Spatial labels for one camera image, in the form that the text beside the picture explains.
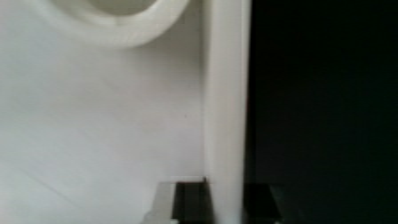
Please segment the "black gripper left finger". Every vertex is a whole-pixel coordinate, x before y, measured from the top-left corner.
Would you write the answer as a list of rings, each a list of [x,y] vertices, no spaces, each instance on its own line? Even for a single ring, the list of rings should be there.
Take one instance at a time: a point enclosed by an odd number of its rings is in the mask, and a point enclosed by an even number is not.
[[[215,224],[206,180],[158,184],[153,206],[141,224]]]

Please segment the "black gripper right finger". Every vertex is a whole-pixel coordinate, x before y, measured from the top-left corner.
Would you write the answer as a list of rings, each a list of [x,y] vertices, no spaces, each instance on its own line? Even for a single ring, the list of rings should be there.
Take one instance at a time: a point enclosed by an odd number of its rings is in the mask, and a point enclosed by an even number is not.
[[[246,224],[276,224],[283,220],[278,202],[267,184],[244,187]]]

